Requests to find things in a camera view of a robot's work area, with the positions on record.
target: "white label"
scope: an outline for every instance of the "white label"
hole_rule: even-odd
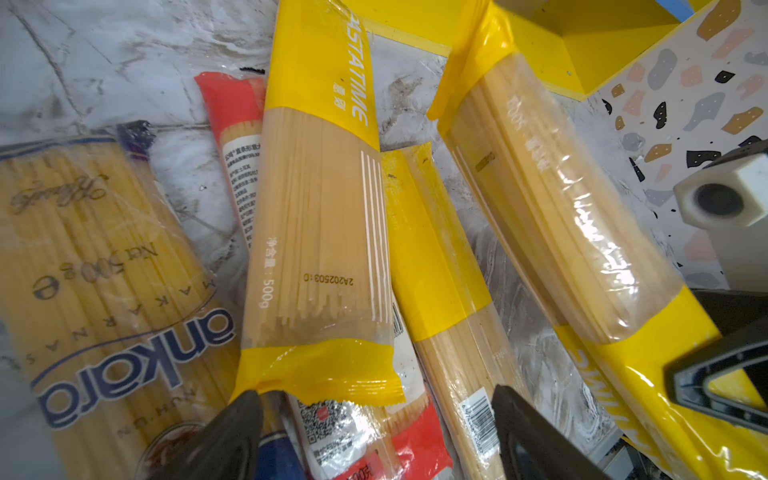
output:
[[[379,435],[352,403],[326,400],[307,406],[294,396],[289,399],[315,480],[331,480],[346,472],[365,455],[372,435]]]
[[[230,178],[237,218],[250,250],[253,240],[253,216],[256,214],[256,185],[259,180],[261,135],[246,135],[224,144],[221,156]]]
[[[475,444],[475,451],[482,460],[498,453],[498,435],[488,393],[480,388],[459,405],[464,421]]]
[[[395,357],[392,363],[395,366],[397,375],[400,377],[402,391],[406,394],[406,401],[405,403],[386,407],[386,411],[390,415],[404,409],[408,404],[425,393],[422,370],[419,368],[419,361],[416,359],[416,352],[413,350],[413,343],[408,335],[408,330],[402,324],[402,316],[397,300],[392,302],[392,310],[395,324]]]

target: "white plastic part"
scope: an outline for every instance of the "white plastic part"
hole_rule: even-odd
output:
[[[697,200],[708,184],[725,185],[743,201],[737,214],[716,215],[705,211]],[[768,214],[768,154],[757,154],[721,165],[703,168],[674,186],[683,222],[704,230],[748,227]]]

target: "marble surface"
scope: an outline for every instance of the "marble surface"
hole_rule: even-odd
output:
[[[193,77],[268,67],[272,0],[0,0],[0,145],[145,119],[152,164],[184,230],[242,314],[246,247]],[[523,365],[537,409],[589,453],[615,425],[597,405],[495,239],[425,116],[445,59],[372,37],[383,150],[431,141],[435,161]],[[589,150],[660,247],[669,250],[597,98],[558,98]],[[12,478],[62,478],[36,405],[0,334],[0,465]]]

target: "black hole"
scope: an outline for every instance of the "black hole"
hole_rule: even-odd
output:
[[[706,184],[696,192],[696,202],[702,210],[722,217],[735,217],[744,210],[744,200],[731,187]]]

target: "yellow box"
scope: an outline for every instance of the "yellow box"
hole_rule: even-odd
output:
[[[689,4],[700,12],[709,1]],[[446,57],[463,2],[345,0],[372,33]],[[510,15],[515,41],[539,79],[550,90],[579,101],[682,25],[656,0],[497,3],[514,9]]]

